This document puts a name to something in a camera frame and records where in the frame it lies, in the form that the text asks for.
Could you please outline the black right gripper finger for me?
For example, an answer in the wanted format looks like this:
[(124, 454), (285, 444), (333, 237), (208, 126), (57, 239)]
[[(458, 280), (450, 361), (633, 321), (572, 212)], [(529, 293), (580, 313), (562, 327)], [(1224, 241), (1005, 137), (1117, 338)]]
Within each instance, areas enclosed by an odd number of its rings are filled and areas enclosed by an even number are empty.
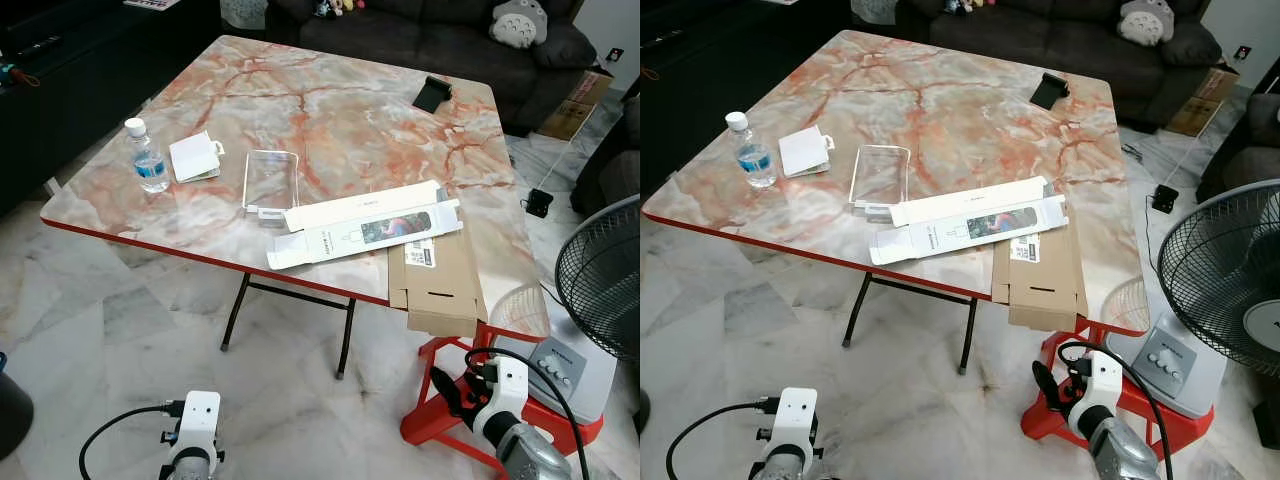
[(436, 394), (445, 402), (448, 413), (458, 419), (467, 429), (471, 428), (471, 411), (463, 404), (463, 396), (456, 385), (456, 380), (444, 370), (431, 366), (430, 380), (436, 388)]
[(1056, 381), (1052, 370), (1039, 360), (1032, 362), (1032, 374), (1036, 379), (1036, 384), (1044, 397), (1046, 408), (1050, 412), (1062, 412), (1062, 402), (1059, 389), (1059, 383)]

